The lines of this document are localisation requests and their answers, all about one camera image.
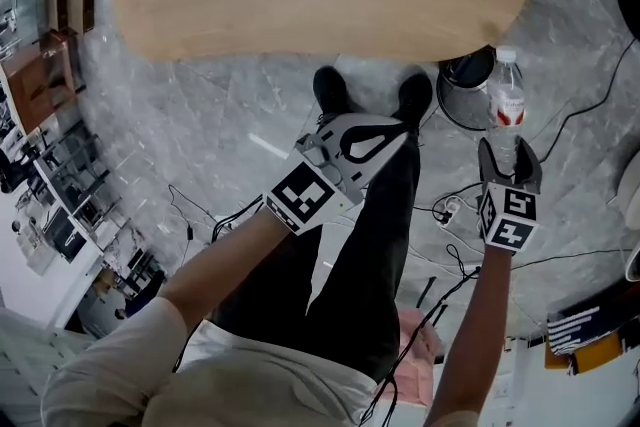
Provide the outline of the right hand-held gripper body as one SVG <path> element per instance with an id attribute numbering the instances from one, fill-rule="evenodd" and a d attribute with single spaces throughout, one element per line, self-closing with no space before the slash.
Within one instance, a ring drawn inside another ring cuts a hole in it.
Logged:
<path id="1" fill-rule="evenodd" d="M 539 195 L 496 183 L 487 183 L 479 207 L 481 235 L 486 245 L 524 251 L 539 228 Z"/>

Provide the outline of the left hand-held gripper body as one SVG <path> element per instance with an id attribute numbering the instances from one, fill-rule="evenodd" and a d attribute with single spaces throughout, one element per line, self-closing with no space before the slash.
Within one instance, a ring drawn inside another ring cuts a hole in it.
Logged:
<path id="1" fill-rule="evenodd" d="M 329 158 L 317 134 L 305 134 L 280 169 L 280 178 L 263 194 L 265 206 L 292 233 L 301 235 L 361 202 L 361 190 Z"/>

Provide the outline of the black waste bin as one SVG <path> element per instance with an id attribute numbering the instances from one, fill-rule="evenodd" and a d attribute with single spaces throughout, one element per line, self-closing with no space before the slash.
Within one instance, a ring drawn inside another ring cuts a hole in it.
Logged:
<path id="1" fill-rule="evenodd" d="M 487 80 L 494 63 L 495 48 L 490 45 L 438 63 L 439 106 L 450 121 L 464 130 L 482 132 L 489 126 Z"/>

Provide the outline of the clear plastic water bottle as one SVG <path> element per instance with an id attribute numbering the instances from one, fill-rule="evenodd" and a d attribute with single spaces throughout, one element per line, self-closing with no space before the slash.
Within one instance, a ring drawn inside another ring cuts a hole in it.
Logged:
<path id="1" fill-rule="evenodd" d="M 495 63 L 487 81 L 489 126 L 487 137 L 501 173 L 514 171 L 517 143 L 525 117 L 522 74 L 513 47 L 495 49 Z"/>

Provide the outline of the person's left forearm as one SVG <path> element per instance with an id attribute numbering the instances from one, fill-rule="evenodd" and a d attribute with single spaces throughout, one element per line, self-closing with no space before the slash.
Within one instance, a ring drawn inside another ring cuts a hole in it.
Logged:
<path id="1" fill-rule="evenodd" d="M 233 292 L 290 230 L 262 209 L 185 263 L 159 292 L 194 328 Z"/>

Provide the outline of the person's right forearm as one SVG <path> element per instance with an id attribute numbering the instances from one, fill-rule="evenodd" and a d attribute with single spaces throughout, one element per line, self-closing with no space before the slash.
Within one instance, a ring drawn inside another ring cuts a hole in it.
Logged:
<path id="1" fill-rule="evenodd" d="M 450 347 L 424 427 L 460 412 L 480 414 L 505 339 L 512 253 L 487 245 L 468 309 Z"/>

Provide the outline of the person's black shoe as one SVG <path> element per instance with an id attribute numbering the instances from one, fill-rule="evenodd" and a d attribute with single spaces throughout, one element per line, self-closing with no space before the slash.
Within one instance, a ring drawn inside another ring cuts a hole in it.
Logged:
<path id="1" fill-rule="evenodd" d="M 399 106 L 394 117 L 417 131 L 432 98 L 433 86 L 429 77 L 425 73 L 413 74 L 399 88 Z"/>
<path id="2" fill-rule="evenodd" d="M 351 112 L 346 83 L 332 66 L 323 66 L 313 77 L 313 92 L 323 115 L 341 115 Z"/>

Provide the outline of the person's right black shoe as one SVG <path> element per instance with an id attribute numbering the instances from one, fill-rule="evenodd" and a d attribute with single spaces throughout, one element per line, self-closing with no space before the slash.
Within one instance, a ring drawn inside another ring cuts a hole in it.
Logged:
<path id="1" fill-rule="evenodd" d="M 399 88 L 399 106 L 394 117 L 417 131 L 432 98 L 433 86 L 429 77 L 425 73 L 413 74 Z"/>

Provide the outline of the white power strip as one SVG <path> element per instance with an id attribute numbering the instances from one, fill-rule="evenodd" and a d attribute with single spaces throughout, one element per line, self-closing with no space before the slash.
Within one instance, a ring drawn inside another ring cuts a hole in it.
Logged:
<path id="1" fill-rule="evenodd" d="M 449 222 L 455 217 L 461 208 L 461 203 L 456 196 L 449 196 L 443 200 L 443 214 L 440 224 L 447 227 Z"/>

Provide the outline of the round white basket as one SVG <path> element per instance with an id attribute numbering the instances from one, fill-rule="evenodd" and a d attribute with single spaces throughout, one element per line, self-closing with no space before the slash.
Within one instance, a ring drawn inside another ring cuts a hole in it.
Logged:
<path id="1" fill-rule="evenodd" d="M 626 226 L 640 233 L 640 150 L 625 168 L 616 198 Z M 640 282 L 640 240 L 627 257 L 625 278 L 629 282 Z"/>

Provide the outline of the person's black trousers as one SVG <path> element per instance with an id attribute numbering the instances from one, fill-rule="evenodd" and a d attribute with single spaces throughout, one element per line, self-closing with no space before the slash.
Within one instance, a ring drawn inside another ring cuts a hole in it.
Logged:
<path id="1" fill-rule="evenodd" d="M 410 134 L 370 182 L 356 224 L 317 297 L 311 292 L 320 227 L 288 235 L 214 310 L 214 324 L 381 382 L 399 354 L 395 297 L 419 176 L 418 137 Z"/>

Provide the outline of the black striped orange bag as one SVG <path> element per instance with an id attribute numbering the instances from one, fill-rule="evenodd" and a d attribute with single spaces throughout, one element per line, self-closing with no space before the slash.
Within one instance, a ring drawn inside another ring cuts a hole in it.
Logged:
<path id="1" fill-rule="evenodd" d="M 619 314 L 603 306 L 549 322 L 546 349 L 551 366 L 564 364 L 578 375 L 615 360 L 623 354 L 618 334 L 622 324 Z"/>

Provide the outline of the pink cloth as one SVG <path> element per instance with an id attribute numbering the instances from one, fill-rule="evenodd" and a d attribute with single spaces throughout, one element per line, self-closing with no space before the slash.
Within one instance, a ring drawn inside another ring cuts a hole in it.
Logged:
<path id="1" fill-rule="evenodd" d="M 422 312 L 415 308 L 398 310 L 400 325 L 400 351 L 411 339 L 414 330 L 423 319 Z M 408 353 L 394 373 L 398 386 L 399 400 L 430 407 L 434 396 L 433 367 L 437 356 L 444 352 L 444 346 L 436 330 L 427 322 Z"/>

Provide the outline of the person's white shirt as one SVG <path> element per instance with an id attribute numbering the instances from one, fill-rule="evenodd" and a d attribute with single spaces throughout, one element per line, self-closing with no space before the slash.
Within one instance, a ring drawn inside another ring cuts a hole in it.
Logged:
<path id="1" fill-rule="evenodd" d="M 194 334 L 156 298 L 49 377 L 44 427 L 356 427 L 375 382 L 333 361 Z"/>

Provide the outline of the brown wooden cabinet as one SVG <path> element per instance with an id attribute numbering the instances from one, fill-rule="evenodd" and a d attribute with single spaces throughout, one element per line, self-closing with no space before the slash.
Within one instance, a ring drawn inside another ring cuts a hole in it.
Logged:
<path id="1" fill-rule="evenodd" d="M 85 88 L 77 34 L 51 30 L 1 60 L 0 86 L 15 125 L 30 136 Z"/>

